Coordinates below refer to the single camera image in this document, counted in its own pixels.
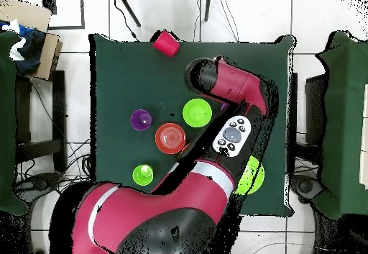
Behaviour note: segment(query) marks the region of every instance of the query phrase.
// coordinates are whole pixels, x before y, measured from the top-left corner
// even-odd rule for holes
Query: cardboard box
[[[0,0],[0,19],[8,22],[18,19],[18,23],[25,27],[35,27],[39,31],[47,32],[51,11],[44,7],[32,5],[17,0]],[[29,77],[41,78],[49,81],[56,69],[62,47],[59,36],[46,34],[40,65],[35,73]]]

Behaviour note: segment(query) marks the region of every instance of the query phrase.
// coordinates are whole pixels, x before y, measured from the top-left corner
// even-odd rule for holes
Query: cloth
[[[39,30],[32,30],[25,35],[24,39],[24,46],[18,49],[24,60],[15,61],[19,76],[32,74],[37,70],[45,43],[45,33]]]
[[[15,31],[20,37],[24,37],[26,34],[33,31],[31,27],[24,27],[23,25],[20,25],[18,23],[18,19],[15,19],[13,21],[10,21],[10,24],[0,22],[0,27],[3,31]]]
[[[19,42],[17,42],[11,47],[9,51],[9,55],[13,61],[23,61],[24,60],[23,56],[18,52],[18,49],[22,48],[25,45],[25,43],[26,43],[26,39],[22,38]]]

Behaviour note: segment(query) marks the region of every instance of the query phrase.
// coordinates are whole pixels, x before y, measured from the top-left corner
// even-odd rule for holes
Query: floor tile
[[[368,186],[368,152],[360,152],[359,182]]]
[[[287,233],[286,254],[312,254],[314,233]]]
[[[52,211],[58,199],[59,194],[52,191],[37,200],[32,212],[31,229],[49,229]]]
[[[298,74],[297,131],[306,131],[305,120],[305,83],[307,78],[325,73],[322,63],[314,55],[294,55],[293,72]],[[305,142],[305,137],[297,136],[298,142]]]
[[[85,28],[79,30],[50,30],[60,36],[62,52],[88,52],[88,34],[109,36],[109,0],[83,0]]]
[[[291,190],[289,193],[289,205],[294,210],[294,215],[287,218],[288,231],[314,232],[314,215],[309,204],[301,204],[298,195]]]
[[[43,6],[42,0],[22,0],[30,4]],[[56,14],[52,14],[49,27],[81,26],[81,0],[55,0]]]
[[[285,254],[285,233],[239,232],[231,254]]]
[[[67,146],[67,150],[68,165],[71,164],[71,167],[65,173],[73,176],[85,176],[82,169],[82,158],[79,157],[89,154],[91,146],[89,144],[70,144]]]
[[[365,85],[363,117],[368,117],[368,84]]]
[[[33,142],[52,140],[52,83],[36,78],[32,79],[31,83],[33,84],[29,108],[31,139]]]
[[[322,52],[328,36],[336,30],[367,39],[367,13],[367,0],[293,0],[295,53]]]
[[[362,151],[368,152],[368,118],[367,117],[363,119]]]
[[[22,173],[23,176],[27,173],[28,176],[37,175],[38,173],[53,173],[54,169],[54,160],[51,155],[45,155],[43,157],[36,158],[35,164],[33,161],[23,162],[22,164],[18,164],[17,171]]]
[[[68,142],[84,142],[90,137],[91,75],[88,54],[62,53],[58,70],[65,71]]]
[[[126,28],[123,15],[111,7],[111,38],[114,40],[133,41]],[[200,24],[197,0],[128,0],[142,27],[138,28],[127,13],[120,0],[116,5],[125,13],[126,22],[141,41],[149,41],[157,30],[174,32],[181,40],[199,41]],[[238,28],[240,41],[274,42],[279,36],[290,34],[291,0],[227,0],[231,14]],[[225,0],[222,4],[236,34]],[[202,0],[201,41],[235,41],[229,23],[226,20],[221,0],[211,0],[208,21],[204,21],[206,0]]]
[[[290,34],[291,0],[227,0],[227,3],[242,42],[274,42],[279,36]],[[202,41],[234,41],[224,9],[236,34],[226,1],[211,0],[208,21],[203,20],[202,24]]]
[[[181,40],[192,41],[193,30],[199,10],[197,0],[127,0],[141,27],[137,27],[129,12],[121,2],[116,0],[116,6],[123,11],[126,23],[137,35],[140,41],[150,41],[158,30],[174,32]],[[110,0],[111,39],[118,41],[135,41],[125,25],[123,14]]]
[[[32,245],[34,251],[41,249],[45,254],[49,254],[50,241],[48,231],[31,231]]]
[[[277,216],[243,216],[241,231],[285,231],[286,218]]]

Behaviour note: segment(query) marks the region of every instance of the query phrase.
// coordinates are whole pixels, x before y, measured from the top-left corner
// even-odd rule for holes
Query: floor grout line
[[[110,0],[109,0],[109,38],[111,38],[111,35],[110,35]]]
[[[288,254],[288,218],[285,220],[285,254]]]
[[[293,55],[317,55],[318,53],[293,53]]]
[[[240,230],[239,232],[251,232],[251,233],[308,233],[312,234],[314,231],[248,231],[248,230]]]
[[[60,52],[60,54],[89,54],[89,52],[78,52],[78,51],[75,51],[75,52]]]
[[[291,0],[290,12],[290,35],[293,36],[293,0]]]

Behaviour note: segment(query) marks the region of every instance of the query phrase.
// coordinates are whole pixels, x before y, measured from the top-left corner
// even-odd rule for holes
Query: plastic cup
[[[138,109],[132,113],[130,124],[135,130],[143,131],[148,129],[152,123],[151,114],[143,109]]]
[[[203,127],[211,121],[211,106],[203,99],[191,99],[183,108],[183,118],[191,127]]]
[[[147,164],[137,166],[133,170],[133,180],[140,186],[146,186],[153,180],[153,169]]]
[[[168,155],[179,153],[185,145],[185,140],[183,128],[174,123],[161,125],[155,135],[157,148]]]
[[[162,31],[160,36],[154,42],[153,47],[167,56],[172,57],[179,50],[180,45],[170,33]]]
[[[234,192],[235,194],[245,195],[245,193],[250,189],[248,192],[248,195],[250,195],[261,187],[261,185],[263,184],[263,180],[265,179],[265,169],[263,168],[262,164],[258,170],[257,177],[254,180],[254,184],[251,187],[253,178],[257,172],[258,165],[259,161],[251,155],[249,157],[249,161],[243,172],[243,175],[239,180],[238,188]]]

